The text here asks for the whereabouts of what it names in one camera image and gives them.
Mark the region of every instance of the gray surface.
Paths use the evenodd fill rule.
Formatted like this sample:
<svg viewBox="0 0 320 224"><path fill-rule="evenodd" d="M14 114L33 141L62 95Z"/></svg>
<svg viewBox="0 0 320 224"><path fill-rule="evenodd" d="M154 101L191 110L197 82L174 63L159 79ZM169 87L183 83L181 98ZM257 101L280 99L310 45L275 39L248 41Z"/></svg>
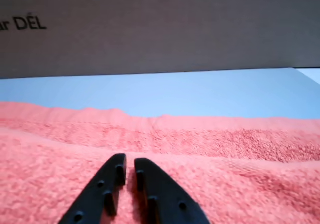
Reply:
<svg viewBox="0 0 320 224"><path fill-rule="evenodd" d="M292 68L6 79L0 101L137 116L320 118L320 85Z"/></svg>
<svg viewBox="0 0 320 224"><path fill-rule="evenodd" d="M0 76L320 65L320 0L0 0Z"/></svg>

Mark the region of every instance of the black plastic part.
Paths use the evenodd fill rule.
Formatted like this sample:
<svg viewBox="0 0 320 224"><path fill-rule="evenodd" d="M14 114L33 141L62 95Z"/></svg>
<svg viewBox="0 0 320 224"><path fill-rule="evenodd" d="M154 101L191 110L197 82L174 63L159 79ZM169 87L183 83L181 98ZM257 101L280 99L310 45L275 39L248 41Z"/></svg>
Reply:
<svg viewBox="0 0 320 224"><path fill-rule="evenodd" d="M102 220L107 219L106 216L115 216L119 188L126 183L126 159L125 154L112 156L85 187L59 224L102 224Z"/></svg>
<svg viewBox="0 0 320 224"><path fill-rule="evenodd" d="M134 161L150 224L210 224L199 204L159 166L146 158Z"/></svg>

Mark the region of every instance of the hole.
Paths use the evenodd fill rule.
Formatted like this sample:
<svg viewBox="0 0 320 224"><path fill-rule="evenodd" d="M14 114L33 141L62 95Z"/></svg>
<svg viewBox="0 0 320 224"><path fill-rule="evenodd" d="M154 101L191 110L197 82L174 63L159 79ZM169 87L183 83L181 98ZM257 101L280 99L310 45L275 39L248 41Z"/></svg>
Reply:
<svg viewBox="0 0 320 224"><path fill-rule="evenodd" d="M83 217L82 214L77 214L77 215L74 217L74 221L75 221L75 222L79 222L79 221L82 220L82 217Z"/></svg>
<svg viewBox="0 0 320 224"><path fill-rule="evenodd" d="M103 180L99 181L99 182L98 182L98 187L99 187L99 188L103 187L103 186L105 185L104 183L105 183L105 182L104 182Z"/></svg>
<svg viewBox="0 0 320 224"><path fill-rule="evenodd" d="M186 210L187 205L186 205L184 202L180 202L179 208L180 208L181 210Z"/></svg>

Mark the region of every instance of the towel fold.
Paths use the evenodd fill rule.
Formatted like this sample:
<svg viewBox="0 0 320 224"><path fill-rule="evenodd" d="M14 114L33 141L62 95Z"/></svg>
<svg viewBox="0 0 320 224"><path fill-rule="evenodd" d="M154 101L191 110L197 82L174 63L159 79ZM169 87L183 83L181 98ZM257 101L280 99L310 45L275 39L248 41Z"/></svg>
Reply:
<svg viewBox="0 0 320 224"><path fill-rule="evenodd" d="M211 223L320 223L320 120L132 117L0 102L0 223L57 223L97 170L127 154L113 223L143 223L134 159L171 175Z"/></svg>

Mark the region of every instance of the pink towel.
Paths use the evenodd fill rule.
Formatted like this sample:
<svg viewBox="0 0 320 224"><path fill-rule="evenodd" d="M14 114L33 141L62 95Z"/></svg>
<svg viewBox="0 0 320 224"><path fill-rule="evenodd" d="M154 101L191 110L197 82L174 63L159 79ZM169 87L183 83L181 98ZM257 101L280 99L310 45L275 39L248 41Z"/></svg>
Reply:
<svg viewBox="0 0 320 224"><path fill-rule="evenodd" d="M57 223L113 154L127 185L113 223L142 223L134 159L146 157L211 223L320 223L320 120L132 117L0 102L0 223Z"/></svg>

